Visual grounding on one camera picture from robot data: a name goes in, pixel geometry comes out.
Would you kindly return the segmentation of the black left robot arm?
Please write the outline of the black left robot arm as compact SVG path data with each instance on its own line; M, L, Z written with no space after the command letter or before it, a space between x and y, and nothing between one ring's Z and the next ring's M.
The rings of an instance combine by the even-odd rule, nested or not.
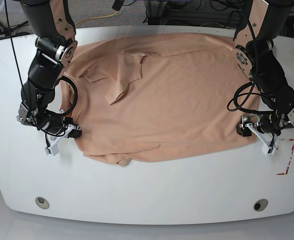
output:
M233 53L249 82L239 87L231 103L234 110L259 117L257 130L279 136L294 128L294 89L273 53L274 39L281 32L294 0L239 0L241 23L234 34ZM245 108L257 89L269 110Z

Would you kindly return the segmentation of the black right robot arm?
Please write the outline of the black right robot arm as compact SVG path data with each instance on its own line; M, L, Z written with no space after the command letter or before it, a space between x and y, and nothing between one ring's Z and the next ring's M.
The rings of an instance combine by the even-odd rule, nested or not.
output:
M27 81L21 86L17 120L53 137L62 137L71 127L71 136L77 138L81 130L67 117L75 108L77 98L65 112L48 110L60 81L70 84L75 95L78 93L76 85L64 76L78 45L68 1L21 0L20 5L37 38L36 54Z

